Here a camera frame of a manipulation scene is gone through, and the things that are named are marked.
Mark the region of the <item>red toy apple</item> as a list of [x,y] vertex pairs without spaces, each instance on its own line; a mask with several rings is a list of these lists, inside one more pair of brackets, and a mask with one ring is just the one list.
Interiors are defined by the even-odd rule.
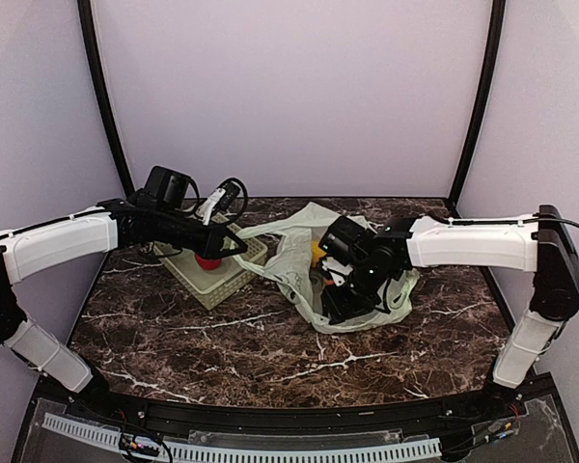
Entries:
[[222,259],[204,259],[198,255],[194,256],[197,264],[205,271],[212,271],[220,267]]

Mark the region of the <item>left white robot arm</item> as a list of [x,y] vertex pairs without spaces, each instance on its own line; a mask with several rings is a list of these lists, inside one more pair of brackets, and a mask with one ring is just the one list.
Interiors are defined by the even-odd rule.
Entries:
[[231,223],[202,223],[183,212],[109,201],[17,230],[0,231],[0,346],[78,396],[97,421],[117,412],[103,375],[65,343],[75,319],[71,291],[93,266],[124,248],[158,242],[203,259],[246,252]]

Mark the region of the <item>light green plastic bag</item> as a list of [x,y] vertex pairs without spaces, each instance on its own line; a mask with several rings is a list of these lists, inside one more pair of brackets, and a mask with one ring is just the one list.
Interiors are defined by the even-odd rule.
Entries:
[[312,266],[315,240],[339,217],[339,213],[310,202],[286,219],[242,229],[236,233],[242,240],[272,234],[279,236],[280,242],[276,254],[265,264],[250,263],[244,254],[234,260],[243,269],[277,284],[298,313],[322,334],[360,332],[404,321],[412,312],[410,294],[420,278],[416,270],[404,272],[398,282],[393,280],[389,287],[378,290],[377,295],[388,304],[388,313],[378,305],[375,311],[336,325],[324,315],[322,293],[337,286],[334,277]]

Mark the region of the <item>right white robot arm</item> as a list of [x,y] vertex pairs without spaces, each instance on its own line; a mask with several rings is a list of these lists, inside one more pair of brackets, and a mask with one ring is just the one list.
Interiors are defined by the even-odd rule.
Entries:
[[338,279],[322,292],[324,313],[333,324],[390,313],[392,283],[413,269],[467,266],[532,275],[532,297],[494,361],[492,382],[473,398],[474,411],[492,419],[579,312],[579,258],[566,225],[552,205],[505,218],[392,218],[380,231],[341,216],[318,243],[321,268]]

